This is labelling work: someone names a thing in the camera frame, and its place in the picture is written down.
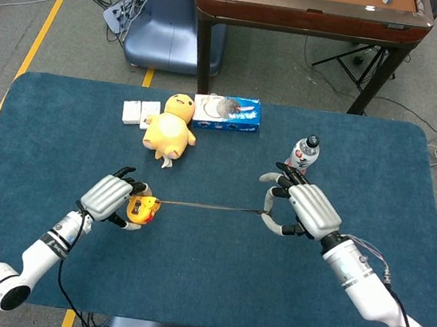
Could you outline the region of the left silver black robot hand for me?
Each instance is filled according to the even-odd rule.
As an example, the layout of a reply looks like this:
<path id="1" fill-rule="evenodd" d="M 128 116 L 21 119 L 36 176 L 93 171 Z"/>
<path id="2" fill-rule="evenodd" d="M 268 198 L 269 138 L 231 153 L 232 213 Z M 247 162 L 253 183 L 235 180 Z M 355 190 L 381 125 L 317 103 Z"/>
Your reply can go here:
<path id="1" fill-rule="evenodd" d="M 148 184 L 126 177 L 126 174 L 135 170 L 132 166 L 125 166 L 103 177 L 77 200 L 77 207 L 89 214 L 94 221 L 110 221 L 128 231 L 140 229 L 140 224 L 126 221 L 116 214 L 117 209 L 124 205 L 129 197 L 152 195 Z"/>

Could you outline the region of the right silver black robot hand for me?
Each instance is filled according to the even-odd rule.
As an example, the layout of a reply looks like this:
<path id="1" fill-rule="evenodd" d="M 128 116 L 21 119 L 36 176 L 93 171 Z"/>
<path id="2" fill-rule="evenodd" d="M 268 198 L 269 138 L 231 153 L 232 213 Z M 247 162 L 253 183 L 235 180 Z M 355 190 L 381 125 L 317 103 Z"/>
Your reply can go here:
<path id="1" fill-rule="evenodd" d="M 275 182 L 264 197 L 264 209 L 260 217 L 274 234 L 281 236 L 307 235 L 316 241 L 339 236 L 342 219 L 316 184 L 311 184 L 306 177 L 281 162 L 276 163 L 279 173 L 263 173 L 260 182 Z M 289 201 L 296 215 L 293 225 L 277 224 L 272 218 L 275 198 Z"/>

